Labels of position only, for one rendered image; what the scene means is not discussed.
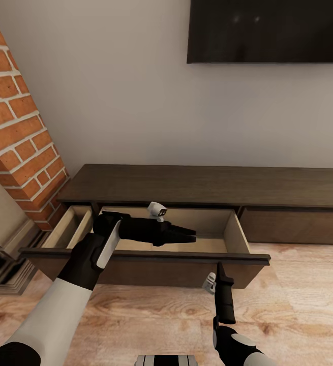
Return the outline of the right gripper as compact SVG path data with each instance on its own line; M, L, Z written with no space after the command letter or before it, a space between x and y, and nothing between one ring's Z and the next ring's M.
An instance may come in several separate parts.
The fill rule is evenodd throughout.
M217 283L215 287L215 305L227 304L233 306L232 289L234 284L234 279L227 277L224 272L223 263L219 261L217 269L217 277L215 282Z

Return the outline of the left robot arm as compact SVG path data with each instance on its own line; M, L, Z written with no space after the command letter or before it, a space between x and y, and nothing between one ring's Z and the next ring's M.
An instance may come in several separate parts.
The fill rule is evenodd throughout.
M0 366L63 366L82 314L120 238L165 243L196 242L195 230L164 221L167 208L151 202L149 219L101 211L25 321L0 347Z

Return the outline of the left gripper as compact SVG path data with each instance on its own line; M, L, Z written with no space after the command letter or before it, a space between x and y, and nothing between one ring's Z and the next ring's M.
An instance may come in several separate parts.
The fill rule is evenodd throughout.
M165 243L196 242L195 234L195 230L172 225L169 221L159 222L150 218L137 218L133 228L135 241L150 242L156 247Z

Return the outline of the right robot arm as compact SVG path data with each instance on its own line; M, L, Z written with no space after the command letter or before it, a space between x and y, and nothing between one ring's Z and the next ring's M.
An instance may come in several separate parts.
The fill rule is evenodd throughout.
M219 323L235 324L231 287L234 279L227 277L223 263L219 261L217 276L211 272L202 288L215 295L216 316L213 318L213 344L226 366L280 366L256 348L250 338L238 334L228 326Z

